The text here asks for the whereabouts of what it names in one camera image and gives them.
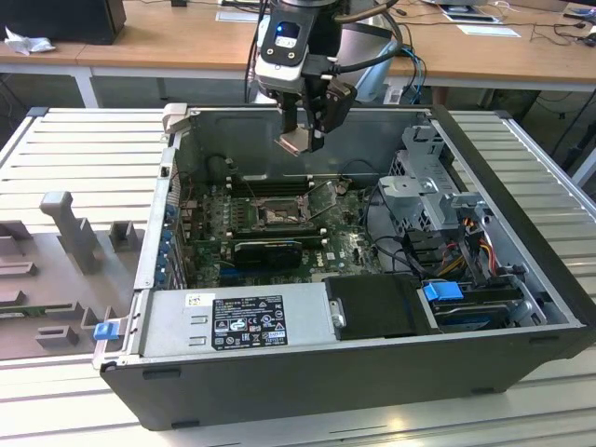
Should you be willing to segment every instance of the metal case frame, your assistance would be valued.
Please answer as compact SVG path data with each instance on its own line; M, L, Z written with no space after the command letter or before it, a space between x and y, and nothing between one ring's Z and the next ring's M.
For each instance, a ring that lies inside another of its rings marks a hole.
M444 108L421 112L508 223L506 230L528 254L532 268L576 319L534 328L367 341L335 349L148 359L139 356L142 325L152 299L151 286L144 280L136 283L124 351L106 354L97 364L102 378L144 427L228 424L502 392L541 364L571 358L596 341L596 305L474 144ZM179 132L173 146L181 137ZM141 265L138 275L143 275Z

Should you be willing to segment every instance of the wooden desk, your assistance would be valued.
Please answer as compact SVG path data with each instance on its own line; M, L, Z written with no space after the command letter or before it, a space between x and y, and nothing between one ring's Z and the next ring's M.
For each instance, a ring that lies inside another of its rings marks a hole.
M85 44L59 43L55 50L47 53L32 53L30 56L15 53L6 45L0 45L0 64L3 63L43 63L47 65L73 64Z
M0 50L0 71L72 75L87 107L100 105L93 76L242 79L254 23L216 21L216 5L126 1L127 23L112 46L58 43L58 50L29 58ZM547 39L530 42L532 26L508 25L521 38L466 35L432 6L405 6L417 54L427 63L427 85L592 91L596 87L596 49L559 47ZM505 23L574 23L561 14L520 8ZM429 23L446 22L444 25ZM552 28L538 31L558 40ZM564 28L582 34L586 30ZM387 82L405 85L412 63L393 61Z
M216 21L217 5L124 4L127 22L115 43L87 45L79 64L244 71L255 23Z
M398 22L409 25L416 53L425 60L431 85L449 85L448 79L469 81L506 81L516 83L584 84L587 90L596 86L596 49L573 43L560 47L545 38L530 41L532 25L513 23L569 24L561 14L516 7L509 11L504 23L521 37L493 37L464 34L442 14L432 14L432 6L405 7L409 17L395 14ZM420 23L449 23L421 25ZM536 30L557 42L564 42L551 27ZM561 33L582 35L586 29L565 27ZM390 75L404 75L401 64L394 62Z

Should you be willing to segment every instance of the floor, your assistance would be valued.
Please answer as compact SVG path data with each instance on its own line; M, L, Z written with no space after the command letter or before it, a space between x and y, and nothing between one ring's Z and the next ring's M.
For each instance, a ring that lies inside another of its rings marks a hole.
M75 81L70 76L50 76L35 74L5 75L7 85L25 105L51 107L83 107ZM97 78L96 87L105 107L163 107L157 94L153 78ZM206 79L167 79L168 102L188 102L192 104L221 105L239 104L242 101L242 82L233 80ZM453 88L447 106L457 110L474 110L481 92L474 88ZM0 87L0 143L10 136L24 116L23 108ZM544 149L550 151L559 140L578 110L584 105L588 93L544 92L534 104L521 124ZM501 91L497 102L499 108L510 112L519 110L532 95L523 91ZM582 136L587 125L594 118L596 101L577 121L563 141L555 159L561 162L570 146ZM596 192L596 182L589 183L587 191Z

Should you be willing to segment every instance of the sticker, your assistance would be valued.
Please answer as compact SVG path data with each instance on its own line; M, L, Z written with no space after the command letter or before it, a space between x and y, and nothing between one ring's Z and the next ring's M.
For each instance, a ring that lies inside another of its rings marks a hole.
M211 295L211 293L189 293L189 295L205 294ZM213 299L212 301L211 346L215 350L288 344L281 295Z
M209 305L214 298L215 293L187 293L184 302L186 307Z
M4 314L0 314L0 319L9 319L9 318L25 318L25 314L21 312L6 312Z

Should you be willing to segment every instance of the white table frame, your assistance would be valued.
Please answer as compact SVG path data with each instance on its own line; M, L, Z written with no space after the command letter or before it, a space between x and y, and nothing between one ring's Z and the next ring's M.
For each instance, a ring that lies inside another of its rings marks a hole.
M78 85L81 98L87 108L102 107L102 100L93 86L92 79L96 76L122 76L122 77L153 77L187 78L187 79L243 79L242 70L204 70L185 68L136 68L136 67L109 67L70 64L42 64L42 63L0 63L0 72L28 75L69 75ZM386 94L386 103L395 102L401 89L410 81L409 76L390 76L386 79L389 89ZM524 90L555 90L555 91L593 91L596 88L596 79L591 84L573 82L529 82L529 81L502 81L492 79L455 79L448 77L432 77L426 81L432 87L465 87L465 88L507 88ZM165 85L163 81L157 82L159 97L164 98Z

